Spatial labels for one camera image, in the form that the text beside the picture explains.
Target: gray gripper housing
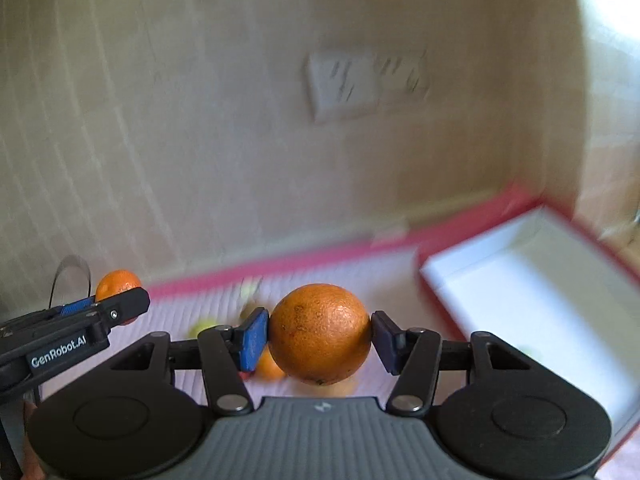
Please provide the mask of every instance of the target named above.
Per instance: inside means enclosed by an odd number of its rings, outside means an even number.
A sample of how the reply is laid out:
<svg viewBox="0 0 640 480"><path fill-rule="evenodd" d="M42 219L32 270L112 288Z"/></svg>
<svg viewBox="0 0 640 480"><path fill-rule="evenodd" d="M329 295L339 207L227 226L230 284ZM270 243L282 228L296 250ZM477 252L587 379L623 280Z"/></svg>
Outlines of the gray gripper housing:
<svg viewBox="0 0 640 480"><path fill-rule="evenodd" d="M157 480L479 480L415 418L374 398L268 397L219 420L187 459Z"/></svg>

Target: small orange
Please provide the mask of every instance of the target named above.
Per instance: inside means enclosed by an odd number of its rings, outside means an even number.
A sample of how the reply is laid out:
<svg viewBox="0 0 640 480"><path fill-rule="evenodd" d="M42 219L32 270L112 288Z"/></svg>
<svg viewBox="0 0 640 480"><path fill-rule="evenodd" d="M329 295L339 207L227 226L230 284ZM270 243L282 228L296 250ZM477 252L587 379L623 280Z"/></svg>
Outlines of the small orange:
<svg viewBox="0 0 640 480"><path fill-rule="evenodd" d="M279 381L287 376L271 357L268 346L264 347L262 355L258 359L258 364L255 367L255 376L264 381Z"/></svg>
<svg viewBox="0 0 640 480"><path fill-rule="evenodd" d="M116 294L120 294L130 288L136 288L142 286L139 277L133 272L126 269L112 270L98 283L98 287L95 289L95 301L102 301ZM123 325L133 323L137 318L125 321Z"/></svg>

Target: yellow ball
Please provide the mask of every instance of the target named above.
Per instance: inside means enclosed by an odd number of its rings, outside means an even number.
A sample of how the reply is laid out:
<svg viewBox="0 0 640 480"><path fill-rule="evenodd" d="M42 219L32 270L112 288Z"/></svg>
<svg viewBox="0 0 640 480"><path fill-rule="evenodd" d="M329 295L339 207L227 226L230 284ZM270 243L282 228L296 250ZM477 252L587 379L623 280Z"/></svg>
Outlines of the yellow ball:
<svg viewBox="0 0 640 480"><path fill-rule="evenodd" d="M195 325L193 325L191 327L191 329L189 330L189 337L191 339L197 339L198 338L198 334L200 332L202 332L203 330L206 330L207 328L211 328L213 326L216 326L218 324L219 323L215 319L213 319L212 317L201 319Z"/></svg>

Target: textured surface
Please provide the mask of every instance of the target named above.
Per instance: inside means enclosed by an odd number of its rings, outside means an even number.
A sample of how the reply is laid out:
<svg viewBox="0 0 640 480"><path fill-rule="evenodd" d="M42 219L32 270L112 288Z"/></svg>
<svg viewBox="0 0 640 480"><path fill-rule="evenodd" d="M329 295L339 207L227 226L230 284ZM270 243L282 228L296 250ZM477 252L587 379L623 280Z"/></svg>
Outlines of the textured surface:
<svg viewBox="0 0 640 480"><path fill-rule="evenodd" d="M447 329L436 312L425 303L415 277L414 250L401 250L361 258L332 266L301 270L280 276L265 277L258 290L259 303L274 306L293 289L307 283L333 283L353 292L369 312L385 310L402 328L423 326L447 337ZM153 330L165 330L172 339L188 338L190 327L202 318L215 318L219 323L237 324L243 304L241 284L153 300L149 311L129 326L117 327L110 335L111 347L44 384L44 396L52 394L84 371ZM383 402L393 388L396 378L388 375L375 350L371 350L362 368L353 376L356 383L351 395L378 396ZM455 372L442 374L439 397L446 397L462 384L462 376ZM308 396L304 385L287 379L278 383L247 383L254 402L262 396ZM206 403L200 372L178 372L176 386L190 394L197 402Z"/></svg>
<svg viewBox="0 0 640 480"><path fill-rule="evenodd" d="M479 480L445 455L426 425L373 399L267 399L216 425L200 449L155 478L230 480Z"/></svg>

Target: dark blue gripper pad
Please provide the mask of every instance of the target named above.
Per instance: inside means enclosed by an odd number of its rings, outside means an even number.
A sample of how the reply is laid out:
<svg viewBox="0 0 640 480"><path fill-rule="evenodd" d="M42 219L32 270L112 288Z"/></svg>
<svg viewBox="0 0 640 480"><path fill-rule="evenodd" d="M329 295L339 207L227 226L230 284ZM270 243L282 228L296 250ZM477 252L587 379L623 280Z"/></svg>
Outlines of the dark blue gripper pad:
<svg viewBox="0 0 640 480"><path fill-rule="evenodd" d="M261 311L242 335L242 350L240 351L240 370L243 372L253 372L258 359L262 354L264 346L267 344L267 326L269 323L269 313Z"/></svg>
<svg viewBox="0 0 640 480"><path fill-rule="evenodd" d="M81 310L84 310L88 306L91 306L92 304L94 304L94 299L95 299L95 296L90 296L88 298L83 298L82 300L69 303L64 307L62 307L62 309L60 310L60 316L71 316L71 314L80 312Z"/></svg>
<svg viewBox="0 0 640 480"><path fill-rule="evenodd" d="M399 375L402 371L401 356L396 336L388 329L384 320L371 316L372 342L387 373Z"/></svg>

